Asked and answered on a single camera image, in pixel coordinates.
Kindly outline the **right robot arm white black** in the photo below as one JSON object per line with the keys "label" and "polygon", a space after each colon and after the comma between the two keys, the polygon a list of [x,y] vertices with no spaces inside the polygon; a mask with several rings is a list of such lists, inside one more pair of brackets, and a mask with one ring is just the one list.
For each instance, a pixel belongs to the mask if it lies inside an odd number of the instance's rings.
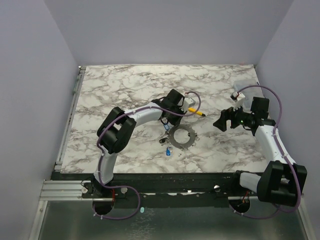
{"label": "right robot arm white black", "polygon": [[294,207],[308,172],[304,166],[296,164],[280,140],[279,131],[275,128],[276,122],[268,118],[269,102],[267,98],[254,97],[250,112],[245,112],[241,106],[224,109],[213,126],[225,132],[227,122],[230,121],[231,129],[242,126],[251,131],[269,161],[261,175],[239,171],[239,177],[229,184],[230,191],[240,196],[251,190],[262,202]]}

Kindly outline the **black key fob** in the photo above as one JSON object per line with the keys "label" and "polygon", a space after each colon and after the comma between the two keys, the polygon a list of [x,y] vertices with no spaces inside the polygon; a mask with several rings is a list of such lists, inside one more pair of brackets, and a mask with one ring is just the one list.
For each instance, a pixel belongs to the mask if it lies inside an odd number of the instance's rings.
{"label": "black key fob", "polygon": [[160,140],[159,140],[159,143],[160,144],[168,144],[169,143],[169,139],[168,139],[168,137],[163,137],[163,138],[161,138]]}

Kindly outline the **round metal keyring disc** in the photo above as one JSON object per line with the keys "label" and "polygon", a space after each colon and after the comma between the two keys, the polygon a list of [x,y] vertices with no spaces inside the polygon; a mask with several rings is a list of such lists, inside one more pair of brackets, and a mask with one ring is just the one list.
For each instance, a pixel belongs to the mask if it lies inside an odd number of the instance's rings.
{"label": "round metal keyring disc", "polygon": [[195,146],[198,140],[198,134],[190,124],[178,124],[168,131],[166,144],[170,147],[186,150]]}

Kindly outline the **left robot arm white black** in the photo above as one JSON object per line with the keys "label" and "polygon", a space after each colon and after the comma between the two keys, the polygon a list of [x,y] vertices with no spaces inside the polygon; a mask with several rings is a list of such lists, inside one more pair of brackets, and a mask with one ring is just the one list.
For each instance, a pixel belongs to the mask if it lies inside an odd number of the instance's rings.
{"label": "left robot arm white black", "polygon": [[154,99],[140,108],[127,111],[119,107],[113,108],[97,130],[97,147],[101,150],[101,157],[94,173],[94,193],[101,198],[110,193],[109,182],[114,177],[118,153],[127,146],[136,127],[163,119],[176,126],[194,105],[192,98],[172,89],[167,96]]}

